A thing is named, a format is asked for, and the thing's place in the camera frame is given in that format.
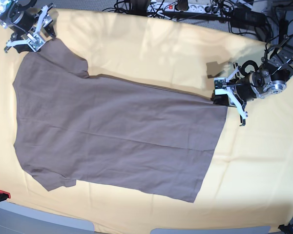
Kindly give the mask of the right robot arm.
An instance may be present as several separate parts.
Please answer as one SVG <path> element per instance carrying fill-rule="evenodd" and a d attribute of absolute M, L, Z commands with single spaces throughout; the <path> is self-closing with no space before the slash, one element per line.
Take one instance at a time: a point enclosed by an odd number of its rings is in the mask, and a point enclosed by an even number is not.
<path fill-rule="evenodd" d="M 47 35 L 55 38 L 56 34 L 52 25 L 53 19 L 48 13 L 54 7 L 54 4 L 44 5 L 41 10 L 35 14 L 30 14 L 27 10 L 36 3 L 30 1 L 26 6 L 21 6 L 16 0 L 0 0 L 0 25 L 6 29 L 11 28 L 14 33 L 11 34 L 10 40 L 4 48 L 5 53 L 10 48 L 15 48 L 18 53 L 21 52 L 38 52 L 46 44 L 41 30 L 45 30 Z M 240 72 L 241 67 L 234 63 L 234 71 L 226 78 L 215 78 L 214 85 L 215 95 L 227 95 L 228 106 L 237 108 L 240 115 L 241 125 L 246 124 L 248 113 L 245 111 L 246 103 L 241 103 L 234 88 L 236 84 L 230 84 L 233 77 Z"/>

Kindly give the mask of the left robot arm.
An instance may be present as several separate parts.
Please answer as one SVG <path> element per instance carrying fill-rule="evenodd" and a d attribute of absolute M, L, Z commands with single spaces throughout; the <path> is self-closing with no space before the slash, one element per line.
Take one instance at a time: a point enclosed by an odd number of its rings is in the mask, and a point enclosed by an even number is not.
<path fill-rule="evenodd" d="M 229 77 L 214 79 L 211 101 L 216 105 L 236 107 L 233 101 L 237 100 L 245 108 L 248 101 L 283 92 L 293 76 L 293 34 L 284 34 L 279 44 L 266 47 L 261 62 L 257 65 L 248 60 L 241 66 L 234 63 Z"/>

